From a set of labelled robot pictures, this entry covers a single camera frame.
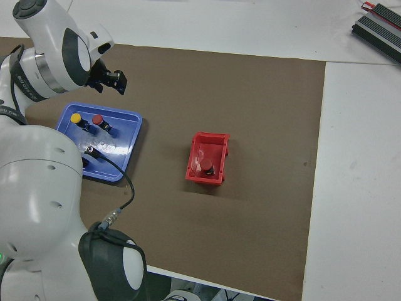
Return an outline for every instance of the brown mat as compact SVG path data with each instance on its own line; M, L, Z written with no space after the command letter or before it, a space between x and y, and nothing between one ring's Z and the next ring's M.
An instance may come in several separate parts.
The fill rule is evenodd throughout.
M20 41L2 38L6 54ZM69 102L142 114L128 166L137 195L114 228L149 265L279 300L301 300L325 63L117 45L104 58L126 94L90 88L28 110L54 127ZM226 181L185 180L198 131L231 134ZM129 188L84 180L86 226L127 200Z

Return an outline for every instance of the red cap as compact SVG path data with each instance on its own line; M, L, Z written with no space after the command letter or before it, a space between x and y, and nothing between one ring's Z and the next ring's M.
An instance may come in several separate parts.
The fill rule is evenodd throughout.
M103 117L101 116L101 115L95 115L95 116L93 116L93 118L92 118L92 122L94 123L94 124L96 124L96 125L99 125L99 124L101 124L102 122L103 122Z
M212 161L210 161L209 159L201 160L199 165L203 171L208 171L209 169L211 169L213 167Z

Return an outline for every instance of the blue plastic tray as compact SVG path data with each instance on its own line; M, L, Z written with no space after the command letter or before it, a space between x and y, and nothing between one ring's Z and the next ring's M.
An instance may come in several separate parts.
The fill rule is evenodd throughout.
M82 119L91 123L90 132L85 132L70 121L74 113L81 114ZM92 117L96 114L102 115L103 119L112 126L109 133L92 124ZM106 182L117 182L123 177L121 172L110 163L94 159L83 152L88 146L93 146L125 171L141 124L142 116L136 112L72 102L64 108L56 130L74 141L82 157L89 161L89 164L83 168L84 176Z

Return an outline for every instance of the white tabletop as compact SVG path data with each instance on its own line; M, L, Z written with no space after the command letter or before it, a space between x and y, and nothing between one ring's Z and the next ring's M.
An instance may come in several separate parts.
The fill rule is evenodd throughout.
M347 62L326 65L304 301L401 296L401 68L351 35L362 2L60 0L117 43ZM0 36L26 36L14 3Z

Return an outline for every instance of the red tray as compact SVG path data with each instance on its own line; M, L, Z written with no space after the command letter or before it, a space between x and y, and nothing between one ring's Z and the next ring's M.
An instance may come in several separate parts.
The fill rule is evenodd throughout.
M192 139L185 178L195 183L221 185L229 138L229 134L196 133Z

